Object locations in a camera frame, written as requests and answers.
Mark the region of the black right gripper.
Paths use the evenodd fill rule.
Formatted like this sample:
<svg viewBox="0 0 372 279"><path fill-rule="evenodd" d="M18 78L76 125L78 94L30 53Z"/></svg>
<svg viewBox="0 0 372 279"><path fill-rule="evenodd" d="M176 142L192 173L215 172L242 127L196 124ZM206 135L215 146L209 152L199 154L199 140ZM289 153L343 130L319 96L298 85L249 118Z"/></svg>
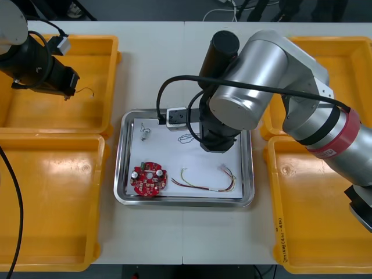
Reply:
<svg viewBox="0 0 372 279"><path fill-rule="evenodd" d="M237 130L218 120L209 107L211 92L204 92L199 101L201 147L207 152L224 153L235 142Z"/></svg>

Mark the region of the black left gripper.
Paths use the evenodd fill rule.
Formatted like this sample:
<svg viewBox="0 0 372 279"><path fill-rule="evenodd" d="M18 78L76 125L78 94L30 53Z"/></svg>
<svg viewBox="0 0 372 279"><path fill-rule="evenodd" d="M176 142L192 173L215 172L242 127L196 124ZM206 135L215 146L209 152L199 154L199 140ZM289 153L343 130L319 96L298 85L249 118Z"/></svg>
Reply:
<svg viewBox="0 0 372 279"><path fill-rule="evenodd" d="M52 58L51 71L43 83L43 90L50 94L63 95L68 101L76 93L76 86L80 76L68 66L65 66L57 58Z"/></svg>

